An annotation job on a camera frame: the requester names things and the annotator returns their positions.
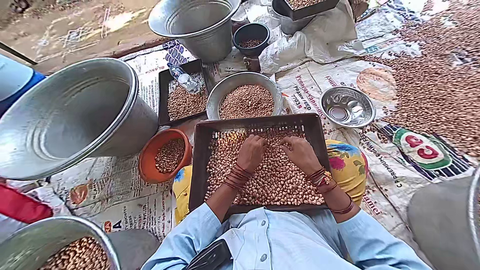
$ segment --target light blue shirt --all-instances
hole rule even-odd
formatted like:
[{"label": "light blue shirt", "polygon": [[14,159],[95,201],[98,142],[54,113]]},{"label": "light blue shirt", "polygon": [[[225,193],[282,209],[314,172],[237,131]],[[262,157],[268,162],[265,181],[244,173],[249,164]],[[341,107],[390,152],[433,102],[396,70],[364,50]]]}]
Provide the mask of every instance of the light blue shirt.
[{"label": "light blue shirt", "polygon": [[258,208],[222,225],[206,203],[167,235],[142,270],[181,270],[218,239],[226,240],[233,258],[225,269],[430,270],[363,210],[337,224],[329,210],[305,215]]}]

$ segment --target orange plastic bowl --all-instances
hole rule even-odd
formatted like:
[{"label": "orange plastic bowl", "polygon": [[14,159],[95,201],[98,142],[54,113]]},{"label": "orange plastic bowl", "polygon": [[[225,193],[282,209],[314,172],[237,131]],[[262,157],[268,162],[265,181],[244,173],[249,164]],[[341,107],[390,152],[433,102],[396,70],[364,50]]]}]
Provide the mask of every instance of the orange plastic bowl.
[{"label": "orange plastic bowl", "polygon": [[[161,173],[155,167],[155,156],[158,149],[162,148],[170,140],[183,139],[185,142],[185,153],[180,161],[180,164],[171,173]],[[167,129],[153,136],[142,149],[138,162],[138,172],[140,177],[147,183],[159,184],[167,182],[177,175],[177,173],[192,161],[192,145],[188,141],[188,137],[183,131],[178,129]]]}]

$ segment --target pile of peanuts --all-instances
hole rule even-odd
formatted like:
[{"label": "pile of peanuts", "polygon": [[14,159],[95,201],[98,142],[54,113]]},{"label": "pile of peanuts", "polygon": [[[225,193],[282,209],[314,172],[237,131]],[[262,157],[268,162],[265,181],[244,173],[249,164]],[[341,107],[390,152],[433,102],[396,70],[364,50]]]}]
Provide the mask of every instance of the pile of peanuts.
[{"label": "pile of peanuts", "polygon": [[[453,26],[444,25],[446,18]],[[480,158],[478,22],[478,1],[451,1],[448,10],[399,31],[403,40],[419,42],[421,56],[401,53],[390,60],[366,57],[395,71],[397,111],[385,121],[414,132],[440,135],[476,158]]]},{"label": "pile of peanuts", "polygon": [[199,83],[201,91],[199,94],[190,94],[181,86],[176,85],[174,90],[169,93],[167,108],[170,121],[190,116],[202,112],[207,107],[208,92],[205,84]]},{"label": "pile of peanuts", "polygon": [[268,128],[261,131],[218,132],[209,149],[212,154],[207,164],[207,200],[226,179],[237,162],[243,141],[250,134],[259,135],[268,142],[264,158],[254,175],[241,189],[233,203],[237,205],[321,205],[322,195],[306,179],[306,175],[295,166],[278,146],[285,136],[305,138],[296,128]]},{"label": "pile of peanuts", "polygon": [[107,270],[110,268],[102,246],[92,237],[83,237],[50,256],[39,270]]},{"label": "pile of peanuts", "polygon": [[298,10],[304,7],[308,7],[323,1],[325,0],[288,0],[293,10]]},{"label": "pile of peanuts", "polygon": [[171,173],[180,164],[185,153],[183,139],[173,139],[158,149],[155,167],[161,173]]},{"label": "pile of peanuts", "polygon": [[260,45],[263,41],[262,40],[259,40],[259,39],[247,39],[247,40],[244,40],[242,42],[240,42],[240,47],[242,48],[253,48],[253,47],[256,47],[258,45]]},{"label": "pile of peanuts", "polygon": [[257,85],[239,86],[227,94],[220,104],[220,118],[271,116],[274,101],[267,89]]}]

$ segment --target perforated tray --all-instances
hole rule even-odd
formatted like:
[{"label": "perforated tray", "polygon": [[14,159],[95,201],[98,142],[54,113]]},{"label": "perforated tray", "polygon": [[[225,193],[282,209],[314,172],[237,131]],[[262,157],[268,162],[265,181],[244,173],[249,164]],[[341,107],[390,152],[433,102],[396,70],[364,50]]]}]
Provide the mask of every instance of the perforated tray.
[{"label": "perforated tray", "polygon": [[[218,120],[200,122],[195,128],[195,142],[193,148],[193,169],[192,184],[190,187],[189,210],[202,205],[207,192],[207,179],[209,174],[206,171],[207,163],[212,150],[209,150],[210,140],[213,132],[229,131],[235,129],[261,129],[275,126],[303,126],[305,138],[310,142],[320,164],[330,170],[327,148],[325,145],[324,132],[320,116],[315,113],[278,115],[258,118],[242,118],[231,120]],[[255,205],[232,205],[227,215],[247,213],[248,211],[261,206]],[[298,211],[303,212],[312,209],[326,209],[326,205],[300,204],[295,205],[270,205],[266,206],[275,211]]]},{"label": "perforated tray", "polygon": [[312,15],[330,10],[336,7],[339,1],[340,0],[324,0],[314,5],[307,6],[297,10],[293,10],[288,0],[282,0],[280,1],[280,3],[281,3],[281,6],[287,12],[287,16],[290,17],[293,21],[296,21],[308,16],[312,16]]}]

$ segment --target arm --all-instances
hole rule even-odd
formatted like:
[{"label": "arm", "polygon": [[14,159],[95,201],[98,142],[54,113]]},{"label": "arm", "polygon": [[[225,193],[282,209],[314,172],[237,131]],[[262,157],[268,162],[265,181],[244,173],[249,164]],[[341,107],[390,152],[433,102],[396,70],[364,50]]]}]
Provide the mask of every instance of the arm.
[{"label": "arm", "polygon": [[[267,141],[260,136],[250,135],[240,148],[237,164],[253,173],[263,159],[266,143]],[[224,219],[237,192],[238,189],[222,184],[207,200],[208,206],[220,221]]]},{"label": "arm", "polygon": [[[288,158],[306,175],[318,171],[320,165],[311,145],[305,139],[285,137],[280,144]],[[339,187],[321,184],[317,187],[330,209],[346,209],[349,196]],[[361,269],[430,269],[405,242],[391,235],[373,217],[354,205],[345,214],[333,213],[340,234],[354,264]]]},{"label": "arm", "polygon": [[[250,135],[242,144],[237,164],[255,171],[263,158],[266,141]],[[142,266],[142,270],[181,270],[215,240],[228,208],[238,189],[222,184],[199,208],[192,211],[163,240],[158,250]]]},{"label": "arm", "polygon": [[338,229],[353,263],[361,269],[431,270],[415,251],[361,210]]},{"label": "arm", "polygon": [[142,270],[181,270],[211,244],[222,224],[205,203],[192,211],[165,237]]}]

